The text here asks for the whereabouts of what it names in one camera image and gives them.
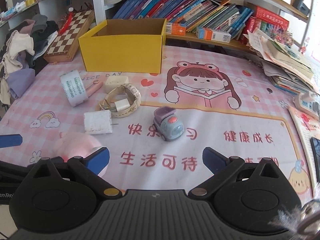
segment wristwatch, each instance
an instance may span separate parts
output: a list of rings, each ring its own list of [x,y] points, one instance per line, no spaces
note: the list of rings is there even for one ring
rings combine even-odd
[[[132,84],[123,84],[115,89],[111,90],[111,92],[106,95],[106,97],[99,101],[96,106],[96,111],[100,110],[110,110],[110,104],[113,103],[113,98],[119,94],[127,94],[128,101],[130,103],[130,107],[120,111],[120,112],[111,112],[112,118],[122,118],[132,114],[141,104],[141,94],[139,90]]]

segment cartoon hand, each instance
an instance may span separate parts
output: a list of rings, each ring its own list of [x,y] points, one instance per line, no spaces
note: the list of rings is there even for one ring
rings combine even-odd
[[[177,103],[179,94],[176,90],[169,90],[168,92],[166,92],[165,98],[171,103]]]
[[[239,103],[237,99],[233,97],[228,97],[228,104],[232,109],[238,109],[239,108]]]

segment orange and white box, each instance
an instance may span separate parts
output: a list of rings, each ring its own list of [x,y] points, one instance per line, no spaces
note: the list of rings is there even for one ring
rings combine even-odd
[[[166,23],[165,33],[184,36],[186,35],[186,26],[179,23]]]
[[[231,40],[230,33],[203,27],[197,27],[196,36],[198,39],[220,41],[225,43],[230,43]]]

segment red heart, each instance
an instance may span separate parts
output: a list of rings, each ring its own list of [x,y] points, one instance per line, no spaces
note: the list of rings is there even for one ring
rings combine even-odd
[[[144,87],[149,87],[149,86],[153,85],[153,83],[154,82],[152,80],[148,81],[148,79],[146,79],[146,78],[141,80],[141,85]]]

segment gray ribbed panel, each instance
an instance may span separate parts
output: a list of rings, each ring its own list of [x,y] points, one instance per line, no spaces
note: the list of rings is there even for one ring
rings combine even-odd
[[[288,240],[288,233],[252,236],[226,226],[205,201],[183,190],[130,190],[120,200],[103,202],[95,216],[73,230],[36,234],[19,230],[11,240]]]

